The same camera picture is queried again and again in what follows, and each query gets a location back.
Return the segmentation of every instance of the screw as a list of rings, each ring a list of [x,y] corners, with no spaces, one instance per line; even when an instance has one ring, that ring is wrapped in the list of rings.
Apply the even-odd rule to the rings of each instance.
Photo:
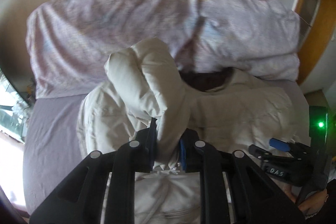
[[[92,159],[96,159],[96,158],[100,157],[100,152],[98,150],[94,150],[90,153],[90,157]]]
[[[235,155],[236,158],[242,158],[242,157],[244,157],[245,154],[244,154],[243,151],[237,150],[237,151],[235,151],[234,155]]]
[[[131,141],[129,142],[129,146],[130,147],[138,147],[140,145],[140,143],[138,141]]]
[[[196,141],[195,142],[195,146],[198,148],[204,147],[205,146],[205,142],[203,141]]]

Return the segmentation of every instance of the hand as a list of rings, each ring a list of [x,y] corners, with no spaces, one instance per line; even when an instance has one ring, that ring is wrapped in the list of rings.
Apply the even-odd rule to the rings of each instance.
[[[305,212],[307,210],[317,212],[323,206],[327,197],[328,197],[327,189],[324,189],[323,191],[317,192],[312,196],[310,196],[309,198],[307,198],[305,201],[303,201],[299,205],[299,209],[302,212]]]
[[[296,196],[292,194],[292,186],[287,184],[283,188],[283,191],[290,198],[290,200],[295,203]],[[318,211],[325,203],[327,196],[327,189],[324,189],[321,192],[316,192],[299,205],[299,210],[302,212],[306,212],[307,210]]]

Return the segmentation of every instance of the blue tab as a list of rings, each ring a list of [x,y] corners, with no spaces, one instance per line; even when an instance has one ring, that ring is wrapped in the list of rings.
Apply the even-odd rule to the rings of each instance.
[[[275,138],[271,138],[269,140],[269,145],[271,147],[276,148],[277,150],[283,151],[283,152],[289,152],[291,148],[289,147],[288,143],[285,143],[283,141],[277,140]]]
[[[187,163],[186,163],[186,154],[185,154],[185,146],[183,143],[183,140],[180,139],[180,163],[182,165],[182,170],[186,170],[187,168]]]

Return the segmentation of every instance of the bedding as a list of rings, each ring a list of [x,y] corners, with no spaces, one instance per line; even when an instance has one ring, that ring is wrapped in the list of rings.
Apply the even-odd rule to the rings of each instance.
[[[94,150],[116,151],[152,117],[157,119],[154,171],[136,174],[135,223],[157,223],[168,214],[174,218],[160,222],[200,222],[199,177],[185,174],[178,164],[178,142],[186,128],[231,153],[248,153],[251,144],[274,153],[270,138],[288,142],[297,133],[294,108],[283,89],[238,69],[231,69],[218,87],[193,89],[181,80],[167,45],[158,38],[112,53],[105,70],[109,80],[90,92],[79,109],[83,157]]]
[[[263,80],[285,90],[292,101],[298,137],[310,144],[309,107],[300,87],[288,80]],[[28,213],[51,193],[81,160],[76,123],[85,95],[38,99],[30,119],[24,151],[23,181]]]
[[[37,98],[87,94],[112,52],[158,37],[179,70],[298,74],[298,15],[279,0],[51,0],[27,21]]]

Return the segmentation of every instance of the mattress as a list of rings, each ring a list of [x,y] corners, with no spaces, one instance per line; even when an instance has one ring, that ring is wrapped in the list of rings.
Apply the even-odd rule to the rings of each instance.
[[[300,126],[300,141],[309,145],[309,108],[295,82],[266,81],[282,87],[291,98]],[[51,193],[81,161],[76,136],[79,105],[85,95],[38,99],[30,119],[24,151],[23,179],[28,213]]]

